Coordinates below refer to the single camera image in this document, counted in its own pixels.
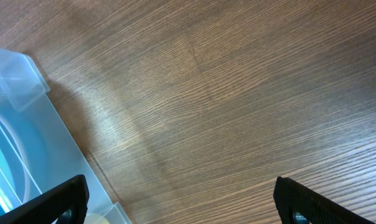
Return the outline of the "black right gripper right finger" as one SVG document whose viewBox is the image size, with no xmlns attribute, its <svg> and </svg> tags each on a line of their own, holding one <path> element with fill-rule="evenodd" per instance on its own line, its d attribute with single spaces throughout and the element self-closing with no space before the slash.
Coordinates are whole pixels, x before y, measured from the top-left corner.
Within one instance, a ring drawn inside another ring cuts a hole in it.
<svg viewBox="0 0 376 224">
<path fill-rule="evenodd" d="M 293 179 L 278 177 L 273 192 L 282 223 L 370 223 Z"/>
</svg>

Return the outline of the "dark blue bowl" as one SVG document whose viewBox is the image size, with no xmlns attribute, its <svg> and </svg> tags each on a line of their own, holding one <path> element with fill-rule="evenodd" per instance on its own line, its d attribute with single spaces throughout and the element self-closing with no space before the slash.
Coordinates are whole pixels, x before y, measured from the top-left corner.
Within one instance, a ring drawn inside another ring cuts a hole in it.
<svg viewBox="0 0 376 224">
<path fill-rule="evenodd" d="M 20 137 L 0 115 L 0 216 L 41 194 Z"/>
</svg>

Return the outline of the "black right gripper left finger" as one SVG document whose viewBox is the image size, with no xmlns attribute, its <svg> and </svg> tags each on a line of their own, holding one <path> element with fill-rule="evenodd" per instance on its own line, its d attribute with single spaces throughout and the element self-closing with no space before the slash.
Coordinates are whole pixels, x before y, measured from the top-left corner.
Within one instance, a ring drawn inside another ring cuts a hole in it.
<svg viewBox="0 0 376 224">
<path fill-rule="evenodd" d="M 0 224 L 83 224 L 90 194 L 79 174 L 0 216 Z"/>
</svg>

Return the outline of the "yellow plastic cup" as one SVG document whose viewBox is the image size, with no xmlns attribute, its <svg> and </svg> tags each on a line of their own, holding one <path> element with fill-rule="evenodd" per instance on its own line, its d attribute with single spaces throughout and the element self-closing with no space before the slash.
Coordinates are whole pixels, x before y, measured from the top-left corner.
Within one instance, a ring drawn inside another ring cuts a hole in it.
<svg viewBox="0 0 376 224">
<path fill-rule="evenodd" d="M 110 224 L 110 222 L 103 216 L 96 213 L 89 213 L 83 224 Z"/>
</svg>

